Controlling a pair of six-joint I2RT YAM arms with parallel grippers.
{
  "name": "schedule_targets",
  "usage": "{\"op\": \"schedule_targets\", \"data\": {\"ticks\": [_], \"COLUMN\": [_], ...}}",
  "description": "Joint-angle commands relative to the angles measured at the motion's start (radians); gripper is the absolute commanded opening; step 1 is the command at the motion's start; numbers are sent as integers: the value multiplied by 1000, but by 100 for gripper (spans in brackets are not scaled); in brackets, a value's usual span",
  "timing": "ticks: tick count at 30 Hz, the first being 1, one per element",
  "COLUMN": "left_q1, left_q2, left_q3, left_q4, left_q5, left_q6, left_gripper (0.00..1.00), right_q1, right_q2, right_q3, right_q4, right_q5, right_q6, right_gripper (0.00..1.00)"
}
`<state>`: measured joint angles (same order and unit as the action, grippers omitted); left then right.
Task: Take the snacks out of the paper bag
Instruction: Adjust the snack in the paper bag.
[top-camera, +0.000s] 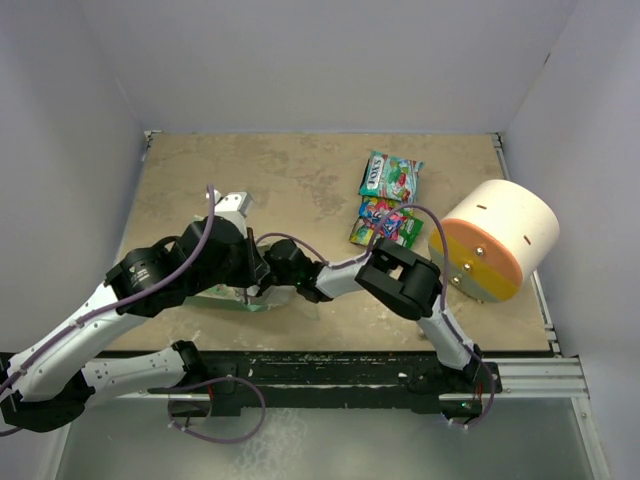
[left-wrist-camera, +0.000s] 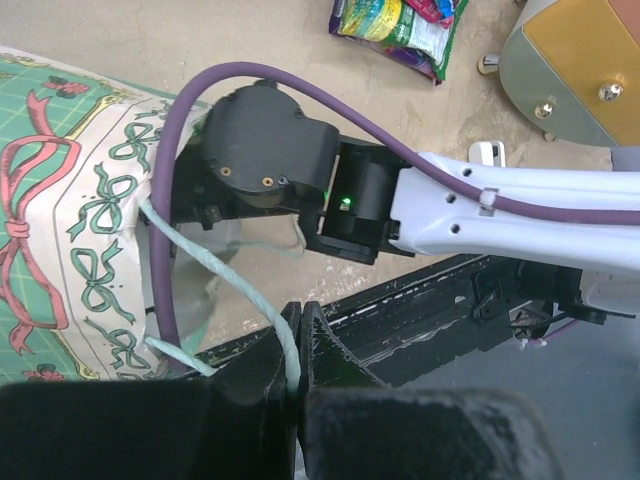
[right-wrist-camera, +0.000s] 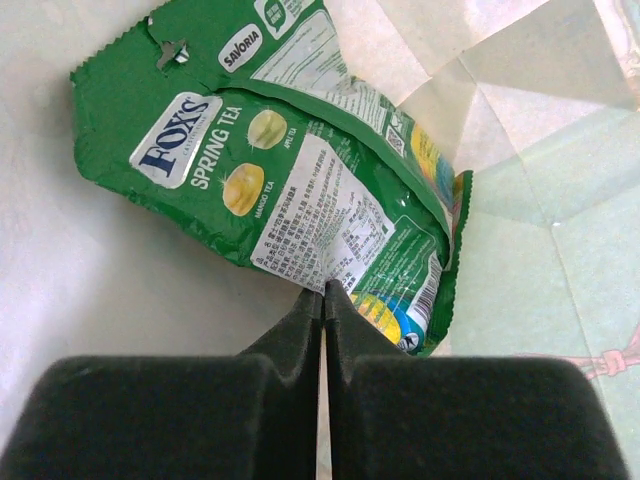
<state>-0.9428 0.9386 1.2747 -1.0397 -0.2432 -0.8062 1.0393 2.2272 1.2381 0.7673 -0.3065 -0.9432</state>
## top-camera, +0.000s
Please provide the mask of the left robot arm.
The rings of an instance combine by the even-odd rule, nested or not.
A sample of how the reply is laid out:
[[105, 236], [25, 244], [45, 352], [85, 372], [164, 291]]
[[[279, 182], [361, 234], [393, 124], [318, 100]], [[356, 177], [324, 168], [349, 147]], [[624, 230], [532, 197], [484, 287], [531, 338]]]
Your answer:
[[126, 254], [70, 318], [1, 359], [1, 415], [12, 430], [44, 433], [87, 408], [136, 390], [194, 392], [210, 370], [191, 341], [127, 359], [98, 355], [159, 313], [217, 285], [249, 287], [264, 263], [239, 214], [209, 215], [179, 236]]

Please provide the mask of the teal pink snack packet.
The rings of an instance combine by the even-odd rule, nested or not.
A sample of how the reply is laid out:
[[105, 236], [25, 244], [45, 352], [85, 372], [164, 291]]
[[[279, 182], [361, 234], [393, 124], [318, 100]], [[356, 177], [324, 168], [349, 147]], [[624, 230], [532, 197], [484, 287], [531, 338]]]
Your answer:
[[402, 203], [418, 197], [419, 173], [424, 163], [372, 151], [358, 193]]

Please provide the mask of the blue small snack packet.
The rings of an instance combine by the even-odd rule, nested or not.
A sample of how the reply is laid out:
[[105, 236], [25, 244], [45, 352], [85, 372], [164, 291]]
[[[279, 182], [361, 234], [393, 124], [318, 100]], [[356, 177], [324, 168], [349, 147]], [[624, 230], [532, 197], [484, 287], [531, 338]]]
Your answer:
[[[398, 203], [394, 200], [380, 197], [364, 196], [359, 207], [359, 216], [373, 225], [377, 225]], [[404, 217], [396, 212], [383, 222], [382, 230], [386, 234], [393, 234], [402, 225]]]

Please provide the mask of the red snack packet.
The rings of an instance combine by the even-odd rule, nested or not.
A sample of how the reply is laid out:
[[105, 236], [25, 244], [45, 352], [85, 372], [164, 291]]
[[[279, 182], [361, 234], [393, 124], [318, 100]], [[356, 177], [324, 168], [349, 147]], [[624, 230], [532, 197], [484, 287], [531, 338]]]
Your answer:
[[399, 202], [376, 199], [372, 204], [372, 224], [385, 237], [395, 240], [401, 227], [414, 216], [414, 210], [402, 207]]

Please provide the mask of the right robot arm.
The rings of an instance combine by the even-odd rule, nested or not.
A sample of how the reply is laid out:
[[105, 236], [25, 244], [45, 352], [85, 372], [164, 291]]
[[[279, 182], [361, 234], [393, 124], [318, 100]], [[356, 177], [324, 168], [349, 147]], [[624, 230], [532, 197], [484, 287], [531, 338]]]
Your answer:
[[293, 287], [312, 303], [366, 291], [397, 316], [417, 324], [435, 348], [452, 389], [467, 391], [482, 380], [488, 390], [496, 389], [497, 375], [447, 304], [440, 268], [425, 257], [382, 239], [368, 254], [330, 264], [311, 260], [289, 238], [267, 247], [262, 257], [269, 267], [262, 291]]

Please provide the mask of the green patterned paper bag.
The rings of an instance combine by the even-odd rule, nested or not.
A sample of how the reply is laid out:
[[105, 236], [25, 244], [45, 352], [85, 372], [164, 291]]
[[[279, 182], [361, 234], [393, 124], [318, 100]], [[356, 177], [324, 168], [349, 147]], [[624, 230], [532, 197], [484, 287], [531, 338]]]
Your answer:
[[242, 311], [247, 313], [266, 312], [284, 307], [293, 302], [300, 293], [308, 291], [305, 284], [307, 274], [318, 264], [306, 257], [291, 239], [281, 238], [275, 243], [258, 247], [265, 260], [295, 262], [304, 267], [304, 273], [295, 296], [288, 303], [258, 303], [255, 298], [257, 287], [241, 287], [244, 246], [247, 236], [243, 236], [231, 222], [213, 216], [209, 234], [204, 233], [207, 221], [193, 221], [174, 244], [172, 251], [183, 257], [190, 256], [205, 239], [199, 255], [182, 274], [184, 303], [201, 309]]

